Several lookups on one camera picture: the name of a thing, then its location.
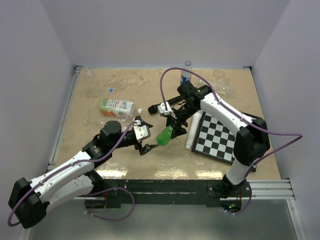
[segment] black metal base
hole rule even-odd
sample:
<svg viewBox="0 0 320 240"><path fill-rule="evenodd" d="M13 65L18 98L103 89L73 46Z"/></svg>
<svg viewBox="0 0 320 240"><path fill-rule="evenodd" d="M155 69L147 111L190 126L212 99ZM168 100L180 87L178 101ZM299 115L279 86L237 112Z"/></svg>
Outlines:
<svg viewBox="0 0 320 240"><path fill-rule="evenodd" d="M220 208L222 180L142 180L142 179L104 179L103 188L125 188L132 193L136 204L151 205L205 205ZM247 185L235 189L230 197L249 197ZM121 204L131 204L130 196L120 190L107 193L106 204L87 200L88 208L120 208Z"/></svg>

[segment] floor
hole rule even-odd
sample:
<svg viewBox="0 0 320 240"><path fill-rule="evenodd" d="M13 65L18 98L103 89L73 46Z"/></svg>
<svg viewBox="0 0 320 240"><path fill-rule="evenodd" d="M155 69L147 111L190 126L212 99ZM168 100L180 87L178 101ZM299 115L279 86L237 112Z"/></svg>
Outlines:
<svg viewBox="0 0 320 240"><path fill-rule="evenodd" d="M141 117L154 125L151 137L143 143L155 144L156 136L166 126L158 114L150 115L148 107L162 101L159 83L164 69L97 68L81 70L68 118L62 123L65 131L57 157L57 166L72 158L104 123L115 117L104 116L99 110L102 98L132 101L142 108ZM229 96L220 96L241 112L263 117L259 98L249 69L195 69L207 80L232 89ZM195 87L201 86L192 77ZM168 72L163 80L166 99L178 96L180 71ZM98 167L105 179L221 179L230 169L227 163L190 152L185 149L187 135L173 139L167 146L159 146L140 156L133 147L117 149L113 157ZM280 178L275 156L269 156L250 173L248 179L278 180Z"/></svg>

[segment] white cylinder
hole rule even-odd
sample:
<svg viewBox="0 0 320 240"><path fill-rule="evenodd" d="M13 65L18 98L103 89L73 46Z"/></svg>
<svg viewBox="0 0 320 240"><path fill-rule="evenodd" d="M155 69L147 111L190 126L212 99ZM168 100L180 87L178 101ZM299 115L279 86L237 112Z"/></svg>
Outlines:
<svg viewBox="0 0 320 240"><path fill-rule="evenodd" d="M185 148L188 150L191 149L192 143L194 142L194 139L196 136L196 131L197 131L200 119L202 117L202 113L203 113L203 111L199 110L195 114L193 114L193 116L192 116L192 123L190 126L189 135L188 135L188 138L185 143Z"/></svg>

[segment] green object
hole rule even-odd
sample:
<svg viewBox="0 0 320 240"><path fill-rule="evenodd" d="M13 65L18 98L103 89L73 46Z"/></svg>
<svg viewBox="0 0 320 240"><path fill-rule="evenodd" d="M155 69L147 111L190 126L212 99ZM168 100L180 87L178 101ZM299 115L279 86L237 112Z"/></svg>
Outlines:
<svg viewBox="0 0 320 240"><path fill-rule="evenodd" d="M172 139L171 139L171 133L172 133L172 126L167 126L163 131L156 136L155 140L160 146L167 145Z"/></svg>

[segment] cable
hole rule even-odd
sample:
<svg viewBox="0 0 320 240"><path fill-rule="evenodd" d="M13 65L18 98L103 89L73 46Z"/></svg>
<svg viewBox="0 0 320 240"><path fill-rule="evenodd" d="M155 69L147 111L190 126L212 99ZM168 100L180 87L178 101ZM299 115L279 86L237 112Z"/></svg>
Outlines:
<svg viewBox="0 0 320 240"><path fill-rule="evenodd" d="M98 195L98 194L102 194L102 193L106 193L106 192L109 192L111 190L122 190L124 192L126 192L127 194L129 194L129 196L131 197L132 199L132 207L130 209L130 211L124 215L123 217L120 217L120 218L109 218L109 217L103 217L103 216L99 216L99 215L96 215L96 214L93 214L92 212L90 212L88 209L87 209L87 205L84 204L84 209L85 209L85 214L89 214L90 216L92 217L95 217L95 218L98 218L98 219L102 219L102 220L106 220L106 221L121 221L123 219L126 219L127 217L129 217L132 212L134 211L135 207L136 207L136 203L135 203L135 199L134 199L134 196L132 195L131 192L129 192L127 189L125 188L122 188L122 187L112 187L112 188L108 188L108 189L105 189L105 190L102 190L102 191L99 191L99 192L95 192L95 193L90 193L86 196L95 196L95 195Z"/></svg>
<svg viewBox="0 0 320 240"><path fill-rule="evenodd" d="M83 160L77 160L74 161L72 164L78 164L78 163L84 163L84 162L91 162L91 163L98 163L100 161L105 160L107 157L110 156L110 154L112 154L112 152L119 146L119 144L122 142L122 140L124 139L125 135L127 134L127 132L129 131L129 128L134 124L134 121L130 122L129 125L126 127L126 129L124 130L124 132L122 133L121 137L119 138L119 140L115 143L115 145L113 146L113 148L111 148L111 150L104 156L96 159L96 160L90 160L90 159L83 159ZM34 191L36 190L38 187L40 187L41 185L43 185L43 183L45 183L47 180L49 180L50 178L52 178L53 176L55 176L56 174L60 173L61 171L71 167L71 164L65 165L62 168L58 169L57 171L49 174L48 176L46 176L41 182L37 183L33 188L31 188L25 195L23 195L23 197L21 197L21 199L16 203L16 205L13 207L12 211L9 214L8 220L7 220L7 224L9 227L14 227L20 224L20 222L16 222L16 223L11 223L12 217L15 214L16 210L18 209L18 207L22 204L22 202Z"/></svg>
<svg viewBox="0 0 320 240"><path fill-rule="evenodd" d="M302 139L303 135L301 133L298 133L298 132L275 132L275 131L270 131L270 130L267 130L267 129L263 129L261 127L258 127L256 125L254 125L252 122L249 122L247 121L246 119L242 118L241 115L239 115L238 113L236 113L235 111L233 111L230 107L228 107L227 105L225 105L223 102L221 102L221 99L218 97L216 91L214 90L214 88L212 87L212 85L207 81L205 80L202 76L200 76L199 74L193 72L193 71L190 71L188 69L185 69L185 68L182 68L182 67L170 67L168 68L167 70L165 70L163 72L163 74L161 75L161 78L160 78L160 92L161 92L161 96L162 96L162 100L164 102L164 106L165 106L165 110L168 110L167 108L167 103L166 103L166 100L165 100L165 96L164 96L164 91L163 91L163 78L165 76L165 74L171 70L182 70L182 71L186 71L192 75L195 75L196 77L200 78L202 81L204 81L211 89L212 93L213 93L213 96L215 98L215 100L221 104L221 106L223 106L226 110L228 110L230 113L232 113L234 116L236 116L237 118L239 118L241 121L244 121L246 124L250 125L251 127L263 132L263 133L267 133L267 134L271 134L271 135L277 135L277 136L292 136L292 137L296 137L295 139L287 142L286 144L274 149L273 151L269 152L268 154L264 155L263 157L257 159L256 161L253 162L252 165L257 165L258 163L260 163L263 159L269 157L270 155L280 151L281 149L284 149L286 148L287 146L295 143L296 141ZM251 171L251 168L248 170L248 172L246 173L245 176L248 176L248 174L250 173Z"/></svg>

